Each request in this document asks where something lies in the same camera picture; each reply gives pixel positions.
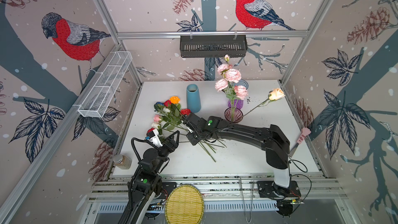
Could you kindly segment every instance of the jar lid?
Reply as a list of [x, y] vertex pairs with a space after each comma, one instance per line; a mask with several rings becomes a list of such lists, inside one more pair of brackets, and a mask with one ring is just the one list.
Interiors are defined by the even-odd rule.
[[114, 163], [120, 163], [120, 162], [122, 162], [122, 159], [123, 159], [123, 155], [122, 154], [116, 154], [113, 157], [113, 162]]

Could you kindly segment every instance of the pink rose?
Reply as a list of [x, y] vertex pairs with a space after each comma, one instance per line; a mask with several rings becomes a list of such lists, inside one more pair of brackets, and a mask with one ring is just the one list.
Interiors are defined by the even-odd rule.
[[226, 79], [221, 79], [216, 82], [215, 88], [217, 89], [217, 92], [219, 92], [227, 87], [228, 87], [228, 82], [226, 81]]
[[229, 65], [229, 64], [221, 64], [221, 65], [218, 67], [217, 72], [218, 72], [219, 74], [221, 74], [224, 70], [228, 70], [228, 69], [231, 69], [231, 68], [232, 68], [232, 65]]
[[240, 98], [241, 100], [244, 100], [246, 96], [249, 95], [249, 93], [246, 90], [246, 87], [244, 86], [235, 86], [234, 88], [236, 97]]
[[155, 121], [155, 122], [161, 122], [162, 119], [160, 118], [160, 115], [156, 114], [156, 115], [153, 117], [153, 121]]
[[232, 68], [225, 72], [225, 78], [229, 82], [238, 83], [239, 80], [242, 78], [242, 75], [240, 74], [240, 72], [238, 70]]

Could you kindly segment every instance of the white wire mesh basket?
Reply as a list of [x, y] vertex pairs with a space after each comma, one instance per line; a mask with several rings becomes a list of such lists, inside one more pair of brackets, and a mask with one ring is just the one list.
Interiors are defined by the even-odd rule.
[[130, 52], [115, 52], [78, 109], [83, 117], [103, 117], [131, 61]]

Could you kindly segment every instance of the bird head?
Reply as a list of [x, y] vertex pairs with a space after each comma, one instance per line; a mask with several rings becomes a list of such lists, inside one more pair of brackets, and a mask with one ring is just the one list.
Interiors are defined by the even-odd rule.
[[46, 38], [53, 37], [57, 38], [57, 28], [56, 24], [60, 21], [62, 17], [57, 13], [50, 12], [45, 15], [41, 21], [41, 27], [43, 28], [43, 33]]

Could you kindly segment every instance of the yellow wicker basket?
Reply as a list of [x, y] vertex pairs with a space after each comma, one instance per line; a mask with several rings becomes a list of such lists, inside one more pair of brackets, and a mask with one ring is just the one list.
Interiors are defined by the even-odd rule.
[[205, 204], [202, 194], [192, 185], [175, 188], [166, 201], [165, 215], [168, 224], [199, 224]]

